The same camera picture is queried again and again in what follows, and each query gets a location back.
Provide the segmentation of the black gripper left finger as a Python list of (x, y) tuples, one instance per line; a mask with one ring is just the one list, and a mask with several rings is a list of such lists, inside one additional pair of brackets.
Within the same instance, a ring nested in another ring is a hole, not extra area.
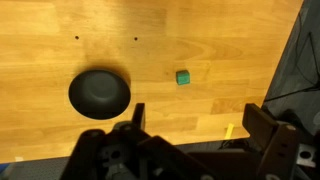
[(145, 105), (135, 106), (132, 119), (116, 124), (110, 133), (83, 132), (61, 180), (105, 180), (122, 165), (137, 180), (214, 180), (214, 173), (159, 136), (144, 131)]

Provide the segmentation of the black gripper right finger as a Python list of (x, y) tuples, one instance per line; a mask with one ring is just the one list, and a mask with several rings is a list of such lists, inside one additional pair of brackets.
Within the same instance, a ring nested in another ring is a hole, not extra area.
[(291, 180), (299, 148), (299, 132), (291, 124), (278, 123), (256, 104), (246, 104), (243, 127), (261, 147), (257, 169), (260, 180)]

